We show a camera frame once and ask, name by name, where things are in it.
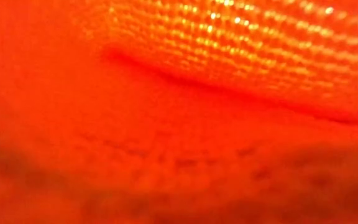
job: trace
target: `orange fabric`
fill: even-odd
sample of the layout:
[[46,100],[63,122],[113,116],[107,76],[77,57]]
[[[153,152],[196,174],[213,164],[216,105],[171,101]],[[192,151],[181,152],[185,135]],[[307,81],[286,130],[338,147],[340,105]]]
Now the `orange fabric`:
[[87,16],[75,11],[75,24],[97,47],[171,75],[358,120],[358,1],[115,0],[77,7]]

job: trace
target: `blurry surface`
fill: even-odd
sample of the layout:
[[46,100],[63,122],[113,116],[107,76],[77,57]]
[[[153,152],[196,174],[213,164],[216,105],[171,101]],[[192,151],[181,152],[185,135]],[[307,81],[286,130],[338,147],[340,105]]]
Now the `blurry surface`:
[[101,56],[81,3],[0,1],[0,223],[358,223],[358,125]]

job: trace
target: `textured surface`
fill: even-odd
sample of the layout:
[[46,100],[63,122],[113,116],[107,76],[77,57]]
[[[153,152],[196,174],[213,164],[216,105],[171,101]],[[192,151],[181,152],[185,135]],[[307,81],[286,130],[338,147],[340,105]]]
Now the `textured surface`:
[[0,224],[358,224],[357,124],[100,57],[69,3],[0,0]]
[[112,0],[78,7],[91,19],[74,15],[75,22],[98,47],[179,77],[358,119],[358,1]]

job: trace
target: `orange surface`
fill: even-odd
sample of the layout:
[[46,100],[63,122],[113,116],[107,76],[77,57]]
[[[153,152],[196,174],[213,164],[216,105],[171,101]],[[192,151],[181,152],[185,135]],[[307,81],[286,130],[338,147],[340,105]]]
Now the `orange surface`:
[[358,120],[358,1],[115,0],[75,7],[73,23],[94,47],[298,111]]
[[329,108],[264,97],[258,75],[250,92],[227,71],[183,78],[87,2],[0,1],[0,223],[358,223],[353,81]]

